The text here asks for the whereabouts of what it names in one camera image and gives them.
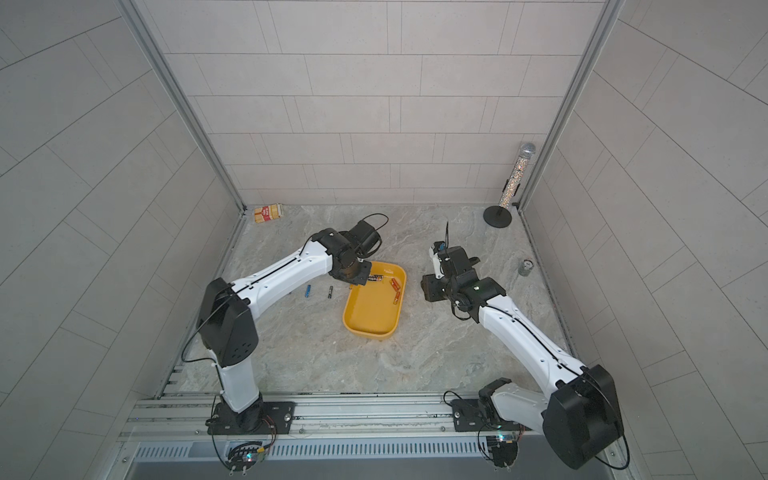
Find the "vent grille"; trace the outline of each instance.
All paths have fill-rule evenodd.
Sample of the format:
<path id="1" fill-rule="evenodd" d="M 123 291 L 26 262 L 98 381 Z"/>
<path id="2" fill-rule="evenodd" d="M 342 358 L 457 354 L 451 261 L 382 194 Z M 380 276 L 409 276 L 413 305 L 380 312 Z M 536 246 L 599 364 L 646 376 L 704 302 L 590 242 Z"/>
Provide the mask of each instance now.
<path id="1" fill-rule="evenodd" d="M 242 441 L 230 441 L 224 446 L 223 442 L 217 441 L 222 455 L 240 443 Z M 487 451 L 485 437 L 480 437 L 480 443 Z M 211 442 L 141 442 L 134 462 L 216 461 L 215 455 Z M 481 455 L 473 435 L 385 439 L 278 438 L 265 459 L 434 458 Z"/>

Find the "gray tiled wall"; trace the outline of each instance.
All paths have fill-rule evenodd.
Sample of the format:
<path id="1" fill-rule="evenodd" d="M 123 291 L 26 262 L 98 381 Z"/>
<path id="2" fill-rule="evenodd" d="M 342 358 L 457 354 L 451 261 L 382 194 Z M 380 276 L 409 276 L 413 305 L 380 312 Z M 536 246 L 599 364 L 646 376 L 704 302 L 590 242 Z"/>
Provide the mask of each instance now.
<path id="1" fill-rule="evenodd" d="M 0 205 L 0 477 L 93 476 L 238 216 L 111 0 L 0 5 Z"/>
<path id="2" fill-rule="evenodd" d="M 541 147 L 602 8 L 137 5 L 250 205 L 498 201 L 520 143 Z"/>
<path id="3" fill-rule="evenodd" d="M 765 2 L 627 0 L 524 212 L 645 478 L 768 474 L 767 32 Z"/>

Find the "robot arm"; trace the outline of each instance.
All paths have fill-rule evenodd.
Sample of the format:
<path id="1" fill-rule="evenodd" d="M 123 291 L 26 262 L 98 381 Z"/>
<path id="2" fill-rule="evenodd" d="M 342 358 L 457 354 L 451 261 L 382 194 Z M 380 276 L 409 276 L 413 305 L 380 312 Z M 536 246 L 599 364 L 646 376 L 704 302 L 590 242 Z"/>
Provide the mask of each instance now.
<path id="1" fill-rule="evenodd" d="M 480 391 L 483 415 L 493 423 L 521 423 L 544 433 L 558 457 L 571 468 L 624 434 L 616 389 L 602 366 L 588 369 L 552 342 L 492 278 L 479 279 L 461 247 L 435 242 L 429 249 L 435 273 L 422 278 L 429 302 L 448 300 L 494 333 L 533 375 L 543 395 L 499 379 Z"/>
<path id="2" fill-rule="evenodd" d="M 256 320 L 281 297 L 311 279 L 330 273 L 353 285 L 365 285 L 381 237 L 361 220 L 350 231 L 326 228 L 269 267 L 232 283 L 217 278 L 208 284 L 197 330 L 215 362 L 222 397 L 244 431 L 261 420 L 261 394 L 250 356 L 259 343 Z"/>

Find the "round stand base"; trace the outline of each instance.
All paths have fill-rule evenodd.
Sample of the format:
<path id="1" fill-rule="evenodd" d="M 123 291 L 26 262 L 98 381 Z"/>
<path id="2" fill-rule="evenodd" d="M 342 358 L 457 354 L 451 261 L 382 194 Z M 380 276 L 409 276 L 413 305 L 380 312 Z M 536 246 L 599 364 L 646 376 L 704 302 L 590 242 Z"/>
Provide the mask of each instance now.
<path id="1" fill-rule="evenodd" d="M 482 218 L 491 227 L 504 228 L 512 223 L 512 214 L 504 207 L 491 205 L 482 213 Z"/>

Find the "black cable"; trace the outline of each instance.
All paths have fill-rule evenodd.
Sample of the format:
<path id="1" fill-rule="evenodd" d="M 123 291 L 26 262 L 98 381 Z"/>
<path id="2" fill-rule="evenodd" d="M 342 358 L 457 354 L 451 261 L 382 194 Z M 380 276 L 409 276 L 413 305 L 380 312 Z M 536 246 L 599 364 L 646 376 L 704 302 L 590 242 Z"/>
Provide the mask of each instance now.
<path id="1" fill-rule="evenodd" d="M 363 221 L 363 220 L 365 220 L 366 218 L 370 218 L 370 217 L 373 217 L 374 215 L 381 215 L 382 217 L 386 218 L 386 220 L 384 221 L 384 225 L 386 225 L 386 224 L 388 224 L 388 223 L 389 223 L 389 217 L 387 217 L 385 214 L 370 214 L 370 215 L 367 215 L 367 216 L 363 217 L 363 218 L 362 218 L 360 221 L 362 222 L 362 221 Z"/>

